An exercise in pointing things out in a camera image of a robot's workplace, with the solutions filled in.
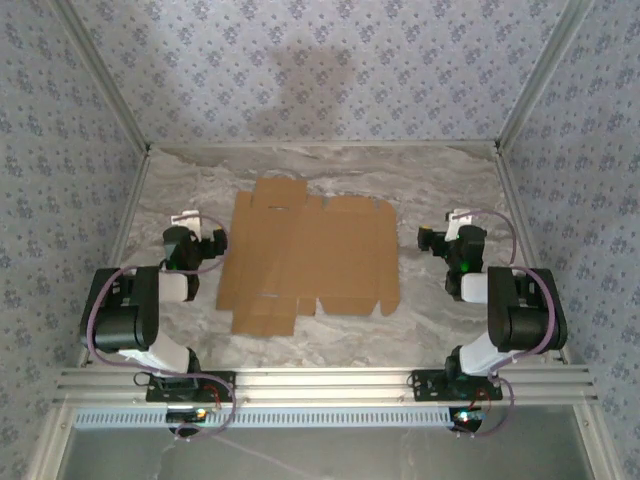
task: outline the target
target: cardboard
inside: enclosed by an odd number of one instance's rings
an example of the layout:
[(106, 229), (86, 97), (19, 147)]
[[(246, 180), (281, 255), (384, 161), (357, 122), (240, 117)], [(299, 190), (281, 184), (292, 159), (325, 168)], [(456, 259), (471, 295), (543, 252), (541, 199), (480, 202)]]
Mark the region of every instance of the cardboard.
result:
[(367, 197), (307, 195), (307, 182), (259, 178), (238, 192), (216, 308), (232, 333), (293, 335), (297, 315), (383, 315), (400, 302), (396, 214)]

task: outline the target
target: marble surface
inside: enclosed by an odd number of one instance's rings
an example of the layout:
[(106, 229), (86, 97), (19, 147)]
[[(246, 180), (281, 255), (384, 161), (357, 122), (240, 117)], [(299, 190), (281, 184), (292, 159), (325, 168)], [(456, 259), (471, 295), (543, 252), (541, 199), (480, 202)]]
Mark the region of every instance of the marble surface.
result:
[[(383, 317), (298, 317), (292, 337), (231, 335), (231, 312), (215, 310), (220, 271), (200, 277), (191, 303), (161, 304), (161, 327), (191, 346), (203, 367), (391, 367), (441, 365), (453, 347), (486, 328), (486, 306), (454, 302), (444, 291), (446, 265), (418, 251), (419, 225), (444, 229), (446, 211), (463, 206), (506, 213), (489, 148), (215, 147), (150, 153), (123, 265), (157, 264), (169, 216), (199, 209), (229, 226), (238, 190), (260, 176), (304, 178), (316, 195), (357, 194), (391, 202), (397, 212), (401, 303)], [(489, 230), (485, 264), (505, 265), (509, 230), (500, 219), (476, 218)]]

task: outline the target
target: wall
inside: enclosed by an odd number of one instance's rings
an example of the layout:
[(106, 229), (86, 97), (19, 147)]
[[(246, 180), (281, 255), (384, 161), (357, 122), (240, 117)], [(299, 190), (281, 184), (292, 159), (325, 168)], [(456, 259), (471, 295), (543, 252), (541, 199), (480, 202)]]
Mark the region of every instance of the wall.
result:
[(151, 142), (492, 139), (564, 0), (74, 1)]
[(509, 154), (571, 346), (640, 478), (640, 5), (596, 0)]
[(139, 155), (44, 0), (4, 0), (0, 49), (0, 479), (20, 478), (54, 369), (79, 353)]

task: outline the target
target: metal bracket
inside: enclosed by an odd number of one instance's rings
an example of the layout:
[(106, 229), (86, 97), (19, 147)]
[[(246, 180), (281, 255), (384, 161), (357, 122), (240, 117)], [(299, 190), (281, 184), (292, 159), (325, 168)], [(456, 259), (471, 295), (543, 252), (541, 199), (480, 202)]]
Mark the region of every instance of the metal bracket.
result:
[[(416, 402), (502, 400), (500, 386), (494, 386), (486, 377), (460, 375), (450, 381), (444, 370), (414, 370), (409, 379)], [(484, 397), (479, 398), (479, 391), (483, 391)]]
[[(225, 370), (201, 373), (220, 377), (235, 391), (236, 372)], [(219, 400), (220, 403), (231, 403), (231, 395), (218, 382), (205, 378), (197, 379), (197, 383), (191, 379), (187, 380), (167, 383), (161, 377), (150, 377), (146, 401), (149, 403), (216, 403)]]

